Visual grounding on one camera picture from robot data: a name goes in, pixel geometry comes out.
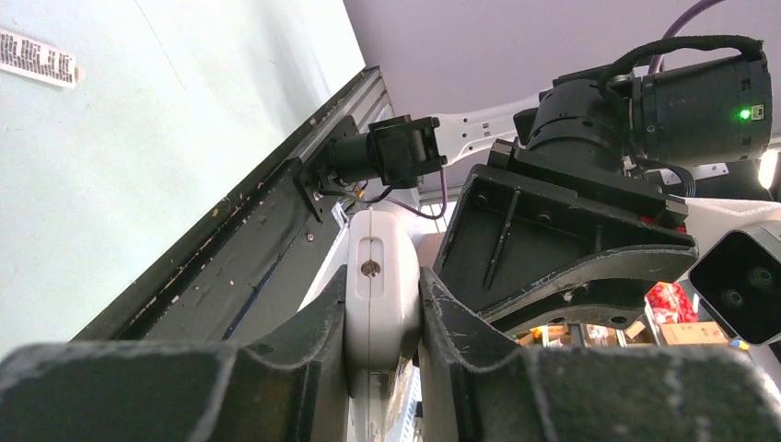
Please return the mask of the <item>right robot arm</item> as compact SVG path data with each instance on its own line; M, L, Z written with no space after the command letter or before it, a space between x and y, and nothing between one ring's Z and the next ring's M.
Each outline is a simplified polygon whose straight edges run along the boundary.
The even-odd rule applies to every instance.
M455 299L502 332L630 326L687 275L724 331L780 337L780 225L695 217L693 166L767 148L760 41L674 37L563 76L472 168L435 262Z

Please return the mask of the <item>white battery compartment cover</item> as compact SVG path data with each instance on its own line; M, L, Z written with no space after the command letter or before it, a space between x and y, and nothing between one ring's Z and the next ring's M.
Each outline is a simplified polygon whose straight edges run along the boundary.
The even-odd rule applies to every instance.
M70 89L86 79L73 54L7 29L1 29L1 71Z

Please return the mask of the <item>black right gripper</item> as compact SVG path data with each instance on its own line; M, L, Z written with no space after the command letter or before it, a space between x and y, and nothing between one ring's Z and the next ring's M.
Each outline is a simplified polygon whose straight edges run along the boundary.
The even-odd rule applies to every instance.
M594 147L548 156L495 141L465 182L437 256L439 279L505 333L631 326L647 292L677 280L698 250L682 198L606 166Z

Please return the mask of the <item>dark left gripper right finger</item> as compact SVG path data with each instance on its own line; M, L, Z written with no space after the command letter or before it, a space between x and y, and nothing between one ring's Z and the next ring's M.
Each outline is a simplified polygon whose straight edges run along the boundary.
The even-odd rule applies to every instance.
M776 441L780 393L722 346L524 347L420 272L427 441Z

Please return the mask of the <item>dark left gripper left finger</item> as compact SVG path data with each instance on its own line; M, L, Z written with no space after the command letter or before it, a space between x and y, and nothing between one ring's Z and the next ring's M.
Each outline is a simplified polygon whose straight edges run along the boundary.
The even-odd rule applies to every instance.
M259 340L46 343L1 364L5 441L342 441L347 270Z

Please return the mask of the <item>white remote control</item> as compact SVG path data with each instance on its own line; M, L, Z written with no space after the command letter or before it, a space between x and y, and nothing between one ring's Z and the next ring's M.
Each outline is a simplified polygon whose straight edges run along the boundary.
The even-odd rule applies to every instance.
M420 266L398 218L364 210L349 227L344 360L359 441L383 441L405 408L421 339Z

